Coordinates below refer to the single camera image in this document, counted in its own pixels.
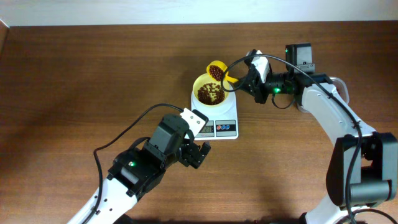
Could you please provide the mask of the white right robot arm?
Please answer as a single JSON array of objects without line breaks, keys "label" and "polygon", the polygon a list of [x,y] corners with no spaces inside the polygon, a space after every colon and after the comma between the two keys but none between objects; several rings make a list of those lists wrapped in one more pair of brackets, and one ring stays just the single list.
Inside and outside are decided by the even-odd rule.
[{"label": "white right robot arm", "polygon": [[236,87],[264,104],[268,96],[292,95],[312,114],[334,149],[326,173],[327,195],[300,223],[356,223],[355,215],[375,212],[397,194],[397,139],[366,124],[340,96],[333,79],[315,73],[310,44],[285,47],[285,73],[274,73],[271,55],[252,50],[243,58],[248,74]]}]

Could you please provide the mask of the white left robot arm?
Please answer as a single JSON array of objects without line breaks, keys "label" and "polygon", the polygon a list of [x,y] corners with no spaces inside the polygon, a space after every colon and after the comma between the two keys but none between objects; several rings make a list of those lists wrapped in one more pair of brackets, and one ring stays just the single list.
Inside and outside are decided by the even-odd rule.
[{"label": "white left robot arm", "polygon": [[197,110],[165,115],[152,137],[139,138],[113,161],[106,178],[70,223],[115,223],[162,180],[176,162],[199,168],[211,147],[195,144],[208,118]]}]

